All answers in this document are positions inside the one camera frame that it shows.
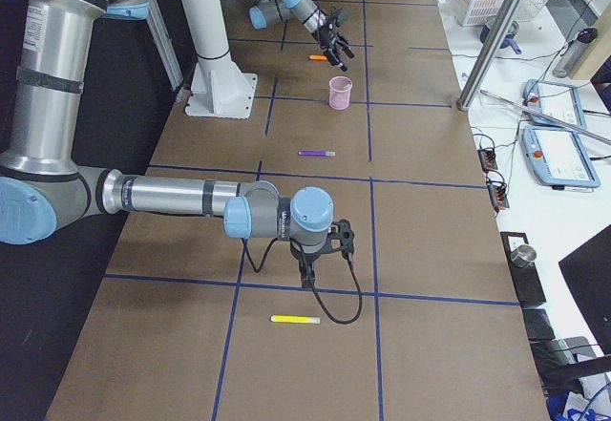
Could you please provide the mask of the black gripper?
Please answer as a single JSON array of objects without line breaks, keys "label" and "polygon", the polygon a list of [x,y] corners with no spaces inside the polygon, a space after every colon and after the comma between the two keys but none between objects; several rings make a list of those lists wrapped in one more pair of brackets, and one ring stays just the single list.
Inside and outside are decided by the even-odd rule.
[{"label": "black gripper", "polygon": [[314,287],[316,281],[314,264],[321,256],[329,253],[329,244],[325,243],[316,251],[307,253],[305,246],[292,242],[290,244],[290,252],[298,261],[302,288]]},{"label": "black gripper", "polygon": [[349,42],[338,33],[341,25],[341,20],[323,20],[320,18],[318,20],[318,29],[315,32],[315,40],[324,51],[324,57],[328,63],[339,68],[341,71],[346,71],[348,67],[338,53],[344,53],[347,57],[353,57],[354,53],[350,48]]}]

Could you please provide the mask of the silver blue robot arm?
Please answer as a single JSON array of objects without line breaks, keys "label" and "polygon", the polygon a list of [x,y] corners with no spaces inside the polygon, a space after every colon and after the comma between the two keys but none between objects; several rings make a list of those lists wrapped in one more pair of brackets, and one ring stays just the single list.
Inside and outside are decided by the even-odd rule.
[{"label": "silver blue robot arm", "polygon": [[150,0],[1,0],[1,284],[31,285],[74,266],[100,234],[91,216],[133,211],[150,159],[151,122],[120,109],[107,86],[88,91],[95,27],[142,20]]},{"label": "silver blue robot arm", "polygon": [[352,59],[348,40],[340,28],[348,20],[345,9],[323,10],[314,0],[253,0],[249,18],[254,29],[262,30],[289,19],[298,20],[320,47],[328,63],[345,72],[345,59]]}]

